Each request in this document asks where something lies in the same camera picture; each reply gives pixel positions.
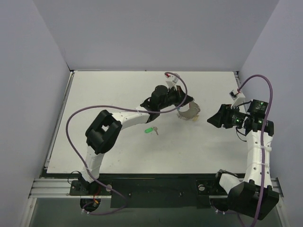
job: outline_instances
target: cable tie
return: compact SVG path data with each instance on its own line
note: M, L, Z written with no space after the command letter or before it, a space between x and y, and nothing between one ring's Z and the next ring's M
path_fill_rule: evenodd
M253 162L251 163L246 169L248 169L251 165L256 164L256 165L264 165L265 167L267 167L268 169L270 169L269 164L266 163L262 163L262 162Z
M262 145L254 145L253 146L254 148L263 148L264 150L266 151L271 151L271 147L265 147L265 146L262 146Z

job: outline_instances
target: key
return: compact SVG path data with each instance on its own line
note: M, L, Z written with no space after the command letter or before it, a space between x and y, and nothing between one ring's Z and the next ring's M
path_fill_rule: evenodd
M158 134L158 128L157 127L153 127L152 129L156 132L157 136L159 136L159 134Z

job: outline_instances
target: black bracket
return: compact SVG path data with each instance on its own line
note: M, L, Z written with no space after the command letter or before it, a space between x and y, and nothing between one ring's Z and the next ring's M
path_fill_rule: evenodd
M85 132L86 143L96 155L105 154L114 146L121 129L121 122L107 110L102 110Z
M178 106L184 98L185 93L182 91L182 88L180 86L177 86L177 89L174 87L168 89L164 85L158 85L152 92L151 97L147 98L140 106L144 107L148 111L158 112L161 109L164 109L171 105ZM187 105L193 100L193 97L187 95L186 100L182 106ZM157 117L159 117L159 115L159 113L151 113L147 123L152 122Z
M227 198L228 207L235 212L254 217L260 194L260 187L251 182L241 182L233 187ZM266 215L279 202L279 193L272 190L271 186L264 188L263 198L258 220L263 220Z

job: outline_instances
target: cable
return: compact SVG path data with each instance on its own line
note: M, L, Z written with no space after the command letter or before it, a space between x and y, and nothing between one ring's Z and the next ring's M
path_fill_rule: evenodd
M245 102L245 103L241 103L240 105L237 105L237 106L236 106L236 108L237 108L237 107L239 107L239 106L242 106L242 105L249 104L249 103L251 103L251 100L250 100L250 101L248 101L248 102Z
M267 123L267 118L268 118L268 115L269 115L270 107L271 107L271 104L273 102L273 87L271 86L271 83L270 83L270 81L268 80L267 77L265 77L263 75L260 75L260 74L256 74L256 75L253 75L251 77L248 77L244 81L244 83L239 87L238 91L240 91L243 88L243 86L247 83L247 81L249 81L250 79L252 79L254 77L261 77L261 78L263 78L267 82L268 87L269 87L269 102L268 102L267 110L266 110L266 113L265 113L265 116L264 116L264 120L263 120L263 123L262 123L262 128L261 128L261 146L264 146L264 129L265 129L265 126L266 126L266 123ZM265 163L265 149L261 148L261 150L262 150L262 163ZM259 217L259 213L260 213L260 209L261 209L261 203L262 203L262 198L263 198L263 192L264 192L264 180L265 180L265 165L262 165L260 195L259 195L259 199L258 199L256 214L255 214L254 220L251 223L250 227L254 227L256 225L258 217Z
M242 139L240 138L240 136L239 136L238 133L242 134L241 132L239 132L239 131L236 129L236 134L237 134L238 138L239 138L240 140L242 140Z
M239 127L236 127L236 131L237 131L239 134L241 134L242 136L246 136L244 133L242 133L242 132L239 131Z
M242 221L242 219L241 219L241 217L240 217L240 214L239 214L239 213L237 213L237 218L238 218L238 220L239 220L239 222L240 222L241 226L242 226L242 227L246 227L246 226L245 226L245 224L244 224L244 222Z
M140 113L149 113L149 114L166 114L166 113L170 113L174 110L177 110L179 107L181 107L183 105L183 103L185 102L186 98L187 98L187 86L184 82L184 80L176 73L172 73L172 72L165 72L164 75L168 76L169 74L177 77L181 82L182 84L184 85L184 88L185 88L185 96L184 96L184 99L182 100L182 102L176 106L175 108L173 109L170 109L170 110L166 110L166 111L143 111L143 110L134 110L134 109L127 109L127 108L121 108L121 107L117 107L117 106L112 106L112 105L93 105L93 106L88 106L88 107L84 107L82 109L79 109L77 110L76 112L74 112L67 120L66 122L66 125L65 125L65 133L66 133L66 137L67 137L67 140L68 142L70 143L71 147L73 148L73 150L76 152L76 154L79 156L79 158L81 159L82 163L84 164L85 168L86 168L86 171L88 173L88 175L95 181L97 182L99 185L111 190L112 192L116 193L117 195L121 196L124 200L125 200L125 205L120 207L120 208L117 208L115 210L111 210L111 211L107 211L107 212L104 212L104 213L90 213L88 211L86 211L86 213L88 214L91 214L91 215L107 215L107 214L113 214L113 213L116 213L117 211L120 211L122 210L123 208L125 208L127 206L127 199L124 195L122 195L121 193L119 193L118 191L116 191L115 189L113 188L110 188L110 187L107 187L105 184L103 184L102 182L100 182L98 179L96 179L92 174L91 172L89 171L89 167L88 165L86 164L84 158L81 156L81 154L79 153L79 151L76 149L75 145L72 143L71 141L71 138L70 138L70 135L69 135L69 131L68 131L68 127L69 127L69 124L72 120L72 118L82 112L82 111L85 111L85 110L89 110L89 109L94 109L94 108L113 108L113 109L118 109L118 110L123 110L123 111L129 111L129 112L140 112ZM83 208L82 208L82 211L84 211L84 208L88 206L88 204L84 205Z
M74 172L78 172L79 174L81 174L80 171L78 171L78 170L72 171L72 172L68 175L68 177L67 177L67 183L69 183L70 185L71 185L71 183L69 182L69 179L70 179L70 176L71 176Z
M96 194L94 194L94 197L93 197L93 201L94 201L96 204L98 204L99 202L95 199L95 196L98 195L100 192L101 192L101 186L99 185L98 191L96 192Z

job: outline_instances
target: green key tag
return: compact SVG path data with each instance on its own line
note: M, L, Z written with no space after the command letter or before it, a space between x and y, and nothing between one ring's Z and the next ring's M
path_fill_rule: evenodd
M150 133L150 132L152 132L152 131L153 131L153 128L151 127L151 128L146 129L146 130L145 130L145 133Z

